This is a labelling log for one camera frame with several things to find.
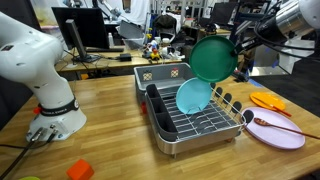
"wooden table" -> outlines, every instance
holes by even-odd
[[[219,142],[183,152],[176,159],[157,147],[147,115],[136,100],[134,76],[71,82],[85,126],[67,140],[30,150],[8,179],[36,176],[68,179],[66,171],[80,158],[91,164],[93,180],[101,179],[294,179],[320,168],[320,142],[306,138],[297,150],[268,146],[244,131],[231,143]],[[290,118],[303,131],[320,135],[318,117],[266,88],[250,83],[220,82],[243,108],[255,106],[251,92],[269,92],[286,103]],[[25,145],[25,133],[34,117],[37,100],[32,97],[0,132],[0,143]],[[0,147],[0,172],[21,150]]]
[[[55,69],[57,72],[71,72],[71,71],[86,71],[86,70],[98,70],[98,69],[110,69],[110,68],[127,68],[127,67],[135,67],[135,66],[146,66],[151,65],[150,62],[142,58],[142,52],[138,50],[125,50],[121,53],[130,53],[132,56],[132,61],[120,62],[119,60],[111,60],[106,58],[115,58],[120,56],[119,52],[112,53],[90,53],[96,55],[102,55],[106,58],[101,58],[98,61],[92,63],[79,63],[73,65],[72,56],[67,55],[63,58],[62,61],[55,65]],[[165,63],[178,63],[181,60],[164,60]],[[161,64],[162,61],[152,61],[153,64]]]

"green object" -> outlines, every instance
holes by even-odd
[[[212,35],[201,39],[191,51],[192,72],[210,83],[226,79],[237,66],[238,57],[230,54],[234,48],[234,44],[222,36]]]

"monitor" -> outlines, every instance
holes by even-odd
[[[0,11],[25,25],[41,31],[30,0],[0,0]]]
[[[68,49],[77,48],[76,61],[93,62],[100,56],[88,52],[122,52],[123,48],[110,48],[100,8],[52,7]]]
[[[215,3],[210,15],[211,21],[220,26],[228,26],[232,12],[237,5],[236,2]]]

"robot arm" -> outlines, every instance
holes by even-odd
[[[41,113],[30,124],[27,140],[39,128],[59,132],[64,140],[86,122],[68,82],[54,65],[62,57],[60,41],[0,12],[0,76],[25,84],[39,101]]]
[[[258,22],[255,27],[257,37],[238,44],[232,55],[261,44],[281,47],[288,39],[320,29],[320,1],[289,0],[279,9],[273,16],[267,14],[269,18]]]

